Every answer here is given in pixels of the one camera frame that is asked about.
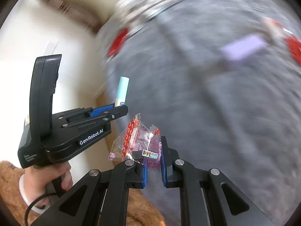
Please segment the person's left hand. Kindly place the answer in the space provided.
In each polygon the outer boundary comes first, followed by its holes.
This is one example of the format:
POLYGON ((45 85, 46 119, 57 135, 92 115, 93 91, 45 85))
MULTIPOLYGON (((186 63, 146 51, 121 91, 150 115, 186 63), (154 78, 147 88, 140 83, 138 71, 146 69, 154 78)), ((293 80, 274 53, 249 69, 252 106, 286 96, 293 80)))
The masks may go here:
POLYGON ((67 191, 73 185, 70 173, 71 165, 69 162, 53 164, 42 168, 31 166, 24 170, 22 183, 20 186, 21 195, 29 205, 38 197, 46 193, 46 185, 53 180, 63 176, 60 187, 67 191))

